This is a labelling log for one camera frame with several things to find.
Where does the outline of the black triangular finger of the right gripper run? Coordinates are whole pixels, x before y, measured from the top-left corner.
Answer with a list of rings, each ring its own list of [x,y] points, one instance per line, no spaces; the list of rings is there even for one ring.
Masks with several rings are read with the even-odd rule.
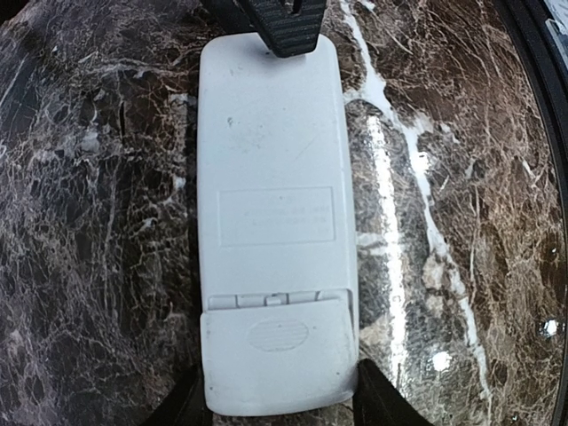
[[[291,58],[316,49],[326,1],[293,1],[290,10],[285,1],[246,0],[238,4],[276,57]]]

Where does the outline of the left gripper black triangular left finger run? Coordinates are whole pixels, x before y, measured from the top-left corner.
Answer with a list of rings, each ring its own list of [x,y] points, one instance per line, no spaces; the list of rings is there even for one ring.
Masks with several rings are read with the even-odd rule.
[[[198,367],[184,372],[172,391],[150,415],[151,425],[206,425],[207,410]]]

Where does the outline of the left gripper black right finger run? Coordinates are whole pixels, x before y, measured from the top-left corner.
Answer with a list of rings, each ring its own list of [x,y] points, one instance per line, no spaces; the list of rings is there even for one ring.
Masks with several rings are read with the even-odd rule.
[[[371,359],[358,363],[358,387],[352,404],[355,426],[432,426]]]

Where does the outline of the white battery cover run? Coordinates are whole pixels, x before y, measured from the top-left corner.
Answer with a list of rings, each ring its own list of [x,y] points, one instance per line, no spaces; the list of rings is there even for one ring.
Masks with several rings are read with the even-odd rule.
[[[353,395],[358,349],[339,298],[205,312],[205,402],[225,416],[292,414]]]

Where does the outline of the white remote control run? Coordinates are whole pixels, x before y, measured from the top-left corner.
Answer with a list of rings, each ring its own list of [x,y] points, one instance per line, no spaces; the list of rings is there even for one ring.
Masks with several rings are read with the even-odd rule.
[[[351,163],[328,38],[289,59],[255,34],[204,47],[197,208],[202,314],[339,298],[359,357]]]

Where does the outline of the black curved front rail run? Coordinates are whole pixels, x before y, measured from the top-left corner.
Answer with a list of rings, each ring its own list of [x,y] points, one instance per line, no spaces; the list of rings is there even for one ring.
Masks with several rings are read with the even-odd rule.
[[[496,1],[529,77],[557,172],[567,178],[567,3]]]

